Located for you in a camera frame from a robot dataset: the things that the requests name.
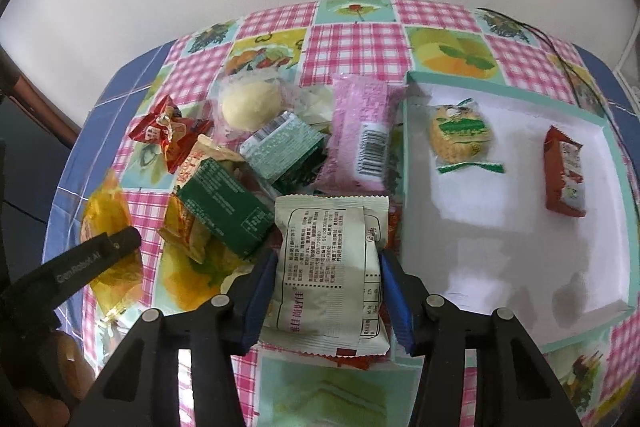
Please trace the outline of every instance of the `wire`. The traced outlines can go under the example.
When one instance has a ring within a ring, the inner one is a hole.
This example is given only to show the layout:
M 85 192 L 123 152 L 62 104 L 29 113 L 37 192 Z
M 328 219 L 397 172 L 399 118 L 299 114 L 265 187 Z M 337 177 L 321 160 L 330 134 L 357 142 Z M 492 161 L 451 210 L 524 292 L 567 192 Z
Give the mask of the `wire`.
M 490 8 L 479 8 L 479 9 L 484 11 L 484 12 L 491 13 L 493 15 L 497 15 L 498 17 L 502 17 L 505 20 L 508 20 L 508 21 L 510 21 L 510 22 L 512 22 L 514 24 L 517 24 L 521 28 L 529 30 L 537 38 L 539 38 L 547 46 L 549 46 L 549 48 L 554 52 L 554 55 L 558 59 L 558 63 L 560 64 L 560 67 L 562 68 L 562 72 L 564 73 L 564 75 L 566 76 L 567 81 L 569 82 L 569 86 L 571 87 L 572 93 L 574 94 L 575 103 L 577 103 L 578 107 L 581 107 L 580 106 L 580 99 L 578 98 L 577 91 L 575 90 L 575 86 L 574 86 L 574 82 L 573 82 L 572 77 L 571 77 L 571 73 L 573 73 L 575 75 L 575 78 L 578 78 L 581 81 L 581 83 L 583 83 L 589 89 L 589 91 L 591 91 L 591 94 L 593 94 L 593 97 L 598 102 L 598 105 L 602 109 L 604 115 L 607 117 L 607 120 L 609 121 L 609 124 L 610 124 L 611 128 L 613 129 L 614 133 L 616 134 L 616 137 L 618 138 L 618 143 L 620 144 L 620 147 L 624 150 L 624 152 L 626 154 L 626 157 L 631 162 L 631 168 L 633 169 L 634 176 L 636 177 L 636 186 L 638 187 L 638 183 L 639 183 L 640 178 L 638 177 L 638 170 L 636 169 L 636 163 L 634 162 L 633 158 L 629 154 L 629 149 L 626 147 L 626 144 L 625 144 L 624 140 L 622 139 L 622 135 L 620 134 L 618 126 L 616 125 L 616 123 L 613 121 L 613 119 L 609 115 L 608 108 L 605 107 L 605 105 L 602 103 L 601 95 L 599 93 L 597 93 L 596 90 L 593 89 L 593 87 L 591 87 L 591 84 L 589 84 L 583 77 L 580 76 L 580 74 L 574 69 L 574 67 L 570 63 L 568 63 L 566 60 L 564 60 L 564 58 L 561 57 L 561 55 L 559 54 L 558 50 L 556 49 L 556 47 L 554 46 L 553 42 L 551 41 L 551 38 L 549 38 L 549 36 L 545 32 L 543 32 L 541 29 L 536 28 L 535 26 L 532 26 L 531 24 L 527 24 L 526 22 L 522 22 L 522 21 L 519 21 L 517 19 L 514 19 L 513 17 L 509 17 L 508 15 L 505 15 L 504 13 L 500 13 L 500 12 L 498 12 L 496 10 L 491 10 Z M 638 117 L 638 115 L 636 115 L 634 113 L 631 113 L 628 109 L 620 107 L 617 103 L 612 102 L 608 98 L 605 98 L 604 95 L 602 97 L 607 101 L 608 104 L 613 105 L 614 107 L 617 107 L 618 109 L 623 109 L 625 112 L 628 112 L 628 113 L 636 116 L 636 118 Z M 633 197 L 633 200 L 634 200 L 634 207 L 636 209 L 636 217 L 640 221 L 640 209 L 638 209 L 638 203 L 636 202 L 636 198 L 635 197 Z
M 40 219 L 39 217 L 34 216 L 33 214 L 28 213 L 26 210 L 22 210 L 19 206 L 11 203 L 10 201 L 4 200 L 4 203 L 8 204 L 11 208 L 15 208 L 18 212 L 24 214 L 25 216 L 31 217 L 31 219 L 35 219 L 36 221 L 41 222 L 43 225 L 47 224 L 47 221 Z

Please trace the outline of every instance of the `yellow plastic wrapper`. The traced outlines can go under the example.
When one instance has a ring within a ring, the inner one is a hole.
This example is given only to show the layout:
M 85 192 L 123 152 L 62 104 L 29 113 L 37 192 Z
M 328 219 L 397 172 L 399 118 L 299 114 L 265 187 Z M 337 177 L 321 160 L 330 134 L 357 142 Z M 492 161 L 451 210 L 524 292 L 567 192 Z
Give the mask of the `yellow plastic wrapper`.
M 203 263 L 195 263 L 172 243 L 164 244 L 160 260 L 160 283 L 182 311 L 192 311 L 220 293 L 220 285 L 241 266 L 250 266 L 211 237 Z
M 164 221 L 158 230 L 161 237 L 196 263 L 204 263 L 205 245 L 211 237 L 209 230 L 199 222 L 175 195 L 177 189 L 191 179 L 200 162 L 213 158 L 231 172 L 244 158 L 232 150 L 218 147 L 201 134 L 185 161 L 178 168 L 174 191 L 169 196 Z
M 131 224 L 129 205 L 115 172 L 111 169 L 102 185 L 89 197 L 84 208 L 80 241 L 106 232 L 113 235 Z M 120 259 L 89 285 L 105 316 L 121 312 L 142 296 L 142 258 L 140 250 Z

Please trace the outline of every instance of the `barcode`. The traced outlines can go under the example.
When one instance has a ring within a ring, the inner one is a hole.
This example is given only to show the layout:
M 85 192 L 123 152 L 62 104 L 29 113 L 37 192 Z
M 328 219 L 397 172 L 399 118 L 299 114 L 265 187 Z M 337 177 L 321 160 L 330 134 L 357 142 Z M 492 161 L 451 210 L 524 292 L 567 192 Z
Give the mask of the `barcode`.
M 385 153 L 386 132 L 365 129 L 360 135 L 358 174 L 382 178 Z
M 278 127 L 283 125 L 287 120 L 289 120 L 291 113 L 289 111 L 285 111 L 280 116 L 277 116 L 273 120 L 271 120 L 267 125 L 265 125 L 259 131 L 254 133 L 254 138 L 261 142 L 265 138 L 267 138 L 272 132 L 274 132 Z

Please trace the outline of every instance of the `red candy wrapper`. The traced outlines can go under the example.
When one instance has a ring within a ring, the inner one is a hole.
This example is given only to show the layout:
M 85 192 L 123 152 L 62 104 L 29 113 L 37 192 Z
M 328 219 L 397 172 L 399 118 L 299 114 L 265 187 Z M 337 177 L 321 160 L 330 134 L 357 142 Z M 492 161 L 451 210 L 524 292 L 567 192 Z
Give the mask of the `red candy wrapper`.
M 183 118 L 180 108 L 166 95 L 129 133 L 129 138 L 136 142 L 159 144 L 166 169 L 173 174 L 187 158 L 198 135 L 206 133 L 212 124 L 210 120 Z
M 582 144 L 551 126 L 545 137 L 546 207 L 570 217 L 584 217 Z

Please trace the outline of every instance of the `silver screw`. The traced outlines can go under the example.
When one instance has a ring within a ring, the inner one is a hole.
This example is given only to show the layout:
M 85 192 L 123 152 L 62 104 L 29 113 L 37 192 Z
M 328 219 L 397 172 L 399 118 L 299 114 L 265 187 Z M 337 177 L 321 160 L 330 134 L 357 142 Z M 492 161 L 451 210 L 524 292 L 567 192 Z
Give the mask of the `silver screw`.
M 513 318 L 513 312 L 508 308 L 498 308 L 497 314 L 504 321 L 510 321 Z
M 427 304 L 432 308 L 440 308 L 444 305 L 444 297 L 432 293 L 427 297 Z
M 160 312 L 155 308 L 151 308 L 142 314 L 142 320 L 145 322 L 153 322 L 160 316 Z
M 211 304 L 213 304 L 216 308 L 222 308 L 222 306 L 226 306 L 227 304 L 229 304 L 230 300 L 231 299 L 229 299 L 228 295 L 224 295 L 223 293 L 221 293 L 220 295 L 216 295 L 211 299 Z

